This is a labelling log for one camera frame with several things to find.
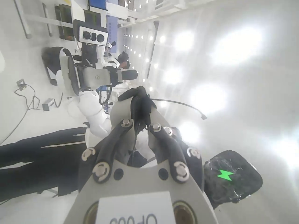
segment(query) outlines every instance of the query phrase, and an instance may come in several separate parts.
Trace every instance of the white floor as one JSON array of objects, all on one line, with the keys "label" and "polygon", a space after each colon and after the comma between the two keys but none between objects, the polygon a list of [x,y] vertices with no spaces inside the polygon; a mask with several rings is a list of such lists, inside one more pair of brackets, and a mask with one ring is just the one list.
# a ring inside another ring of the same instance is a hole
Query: white floor
[{"label": "white floor", "polygon": [[[55,18],[54,4],[61,0],[42,0],[49,8],[51,18]],[[86,6],[86,0],[76,0]],[[44,16],[41,0],[21,0],[25,13]],[[13,0],[0,0],[0,51],[5,59],[5,68],[0,73],[0,142],[15,128],[23,117],[25,99],[14,94],[16,82],[25,83],[36,90],[36,96],[43,103],[48,98],[59,101],[61,91],[49,83],[42,63],[41,51],[44,47],[61,46],[75,54],[74,42],[59,39],[58,27],[52,26],[54,35],[48,34],[45,24],[29,23],[33,38],[26,39]],[[20,94],[31,101],[33,91],[26,88]],[[48,112],[30,110],[15,132],[2,144],[17,142],[20,139],[38,136],[49,132],[85,127],[82,115],[68,114],[70,101],[64,97],[59,108]],[[1,205],[0,223],[62,223],[68,209],[76,197],[76,192],[66,197],[52,198],[53,193],[30,194],[15,198]]]}]

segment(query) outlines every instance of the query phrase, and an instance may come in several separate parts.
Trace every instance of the gray gripper base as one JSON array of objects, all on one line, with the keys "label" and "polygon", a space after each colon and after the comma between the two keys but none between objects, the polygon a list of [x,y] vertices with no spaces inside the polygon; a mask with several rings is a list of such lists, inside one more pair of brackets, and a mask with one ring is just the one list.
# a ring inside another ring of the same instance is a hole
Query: gray gripper base
[{"label": "gray gripper base", "polygon": [[[113,173],[121,168],[124,176],[121,180],[115,180]],[[165,168],[169,177],[161,180],[158,171]],[[110,179],[104,184],[98,184],[91,176],[79,195],[77,196],[64,224],[82,224],[88,208],[101,197],[131,195],[150,193],[158,191],[169,191],[172,203],[182,200],[188,203],[197,218],[197,223],[217,224],[213,210],[208,206],[203,193],[190,176],[184,184],[176,183],[170,175],[168,160],[151,168],[128,167],[114,160]]]}]

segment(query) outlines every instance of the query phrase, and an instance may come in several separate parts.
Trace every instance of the camera lens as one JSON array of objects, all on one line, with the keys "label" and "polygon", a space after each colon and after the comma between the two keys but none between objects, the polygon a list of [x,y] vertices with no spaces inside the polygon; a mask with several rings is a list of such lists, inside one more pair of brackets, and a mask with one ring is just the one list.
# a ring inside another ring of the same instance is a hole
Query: camera lens
[{"label": "camera lens", "polygon": [[192,208],[183,201],[173,204],[173,212],[176,224],[196,224],[196,218]]},{"label": "camera lens", "polygon": [[87,40],[90,40],[90,38],[91,38],[91,33],[88,32],[88,31],[83,31],[83,38],[84,38],[84,39],[87,39]]},{"label": "camera lens", "polygon": [[97,201],[92,206],[90,206],[85,214],[83,224],[95,224],[98,205],[99,202]]},{"label": "camera lens", "polygon": [[102,34],[99,34],[97,37],[96,37],[96,40],[101,43],[105,40],[104,36]]}]

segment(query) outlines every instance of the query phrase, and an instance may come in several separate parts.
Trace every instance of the power outlet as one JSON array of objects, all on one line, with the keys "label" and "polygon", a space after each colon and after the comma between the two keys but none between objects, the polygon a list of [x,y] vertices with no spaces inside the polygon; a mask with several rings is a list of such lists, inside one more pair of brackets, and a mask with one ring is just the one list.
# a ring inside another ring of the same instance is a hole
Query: power outlet
[{"label": "power outlet", "polygon": [[20,91],[22,91],[23,89],[26,88],[24,79],[20,79],[19,81],[17,81],[17,85],[18,85]]}]

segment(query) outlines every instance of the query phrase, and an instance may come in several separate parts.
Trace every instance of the cable wire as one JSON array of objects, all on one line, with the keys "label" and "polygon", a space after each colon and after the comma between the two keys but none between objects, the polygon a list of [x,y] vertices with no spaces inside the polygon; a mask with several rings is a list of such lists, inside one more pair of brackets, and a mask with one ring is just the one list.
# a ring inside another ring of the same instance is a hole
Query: cable wire
[{"label": "cable wire", "polygon": [[184,105],[184,106],[187,106],[189,108],[192,108],[192,109],[195,109],[196,111],[198,111],[201,115],[202,115],[202,119],[205,120],[207,119],[207,116],[205,116],[199,109],[189,105],[189,104],[186,104],[186,103],[183,103],[183,102],[179,102],[179,101],[172,101],[172,100],[167,100],[167,99],[157,99],[157,98],[151,98],[151,100],[153,101],[164,101],[164,102],[172,102],[172,103],[177,103],[177,104],[181,104],[181,105]]}]

